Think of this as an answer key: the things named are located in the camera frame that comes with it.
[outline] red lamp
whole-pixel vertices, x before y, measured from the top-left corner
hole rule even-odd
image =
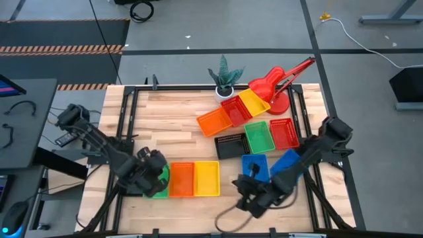
[[[274,115],[282,114],[289,108],[289,98],[282,91],[315,61],[315,58],[308,58],[286,73],[280,66],[273,67],[265,77],[250,81],[249,87],[258,97],[270,104],[267,112]],[[293,77],[275,92],[276,85],[291,75]]]

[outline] red basket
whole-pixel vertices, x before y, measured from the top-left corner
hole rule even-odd
[[[233,127],[244,124],[252,118],[250,112],[239,96],[232,97],[220,104],[231,119]]]
[[[270,133],[276,149],[289,149],[299,146],[291,118],[270,120]]]

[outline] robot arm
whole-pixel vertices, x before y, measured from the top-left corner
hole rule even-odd
[[[260,182],[254,179],[258,169],[251,165],[252,174],[239,175],[233,184],[243,196],[237,208],[248,211],[253,217],[259,218],[273,204],[280,205],[292,194],[297,179],[308,172],[310,165],[327,161],[331,157],[345,157],[353,153],[344,146],[352,137],[352,129],[339,118],[327,117],[319,128],[319,136],[308,137],[295,150],[300,156],[291,167],[280,171],[270,178],[270,182]]]
[[[108,159],[110,169],[118,177],[118,184],[121,187],[127,188],[129,185],[135,185],[148,197],[166,189],[168,181],[158,179],[163,172],[163,167],[167,164],[160,151],[150,152],[147,147],[144,147],[137,157],[122,152],[114,143],[116,139],[104,135],[89,123],[88,118],[89,111],[87,109],[80,105],[70,104],[58,116],[56,126],[77,135],[102,153]]]

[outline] gray floor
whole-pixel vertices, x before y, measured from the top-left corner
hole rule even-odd
[[[107,0],[93,0],[99,18],[127,17],[128,10]],[[307,0],[320,49],[357,49],[336,22],[320,24],[328,1]],[[399,0],[333,1],[329,13],[343,21],[347,31],[369,48],[423,48],[423,24],[362,26],[360,15],[386,14]],[[131,22],[126,50],[185,50],[228,48],[311,49],[299,1],[161,0],[155,15],[144,24]],[[12,15],[17,0],[0,2],[0,19]],[[410,14],[423,14],[418,1]],[[26,0],[18,19],[91,19],[86,0]],[[245,66],[241,82],[263,76],[272,66],[289,69],[308,54],[228,54],[231,69]],[[156,74],[164,83],[212,83],[207,68],[218,70],[220,55],[123,56],[120,76],[125,84],[143,83]],[[388,55],[399,65],[422,64],[422,54]],[[339,117],[354,128],[351,166],[368,230],[423,233],[423,185],[420,135],[423,113],[397,112],[388,81],[400,70],[376,55],[323,55],[328,82]],[[297,79],[320,83],[316,65]],[[81,103],[101,110],[104,91],[58,92],[54,106]],[[46,124],[44,135],[62,132]],[[41,146],[54,146],[42,139]],[[78,199],[51,203],[42,220],[55,224],[51,231],[33,231],[28,237],[46,237],[73,231]],[[57,207],[66,216],[55,218]]]

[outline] orange basket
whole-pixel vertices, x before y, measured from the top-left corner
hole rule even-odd
[[[222,107],[197,117],[197,122],[205,136],[212,136],[232,126],[231,119]]]
[[[194,163],[171,163],[169,197],[181,198],[194,196]]]

